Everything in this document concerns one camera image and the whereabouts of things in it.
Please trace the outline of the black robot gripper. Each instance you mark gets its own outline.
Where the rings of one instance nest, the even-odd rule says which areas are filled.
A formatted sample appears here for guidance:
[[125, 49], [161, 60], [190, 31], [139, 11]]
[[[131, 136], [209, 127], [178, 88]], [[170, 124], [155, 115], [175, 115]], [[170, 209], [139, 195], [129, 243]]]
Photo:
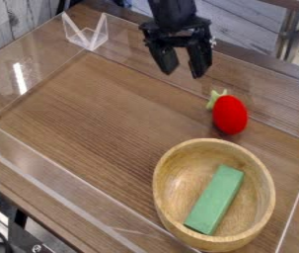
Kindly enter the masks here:
[[145, 42], [161, 71], [170, 75], [179, 65], [174, 47], [187, 47], [193, 78], [213, 65], [212, 21], [197, 15], [195, 0], [149, 0], [153, 19], [141, 24]]

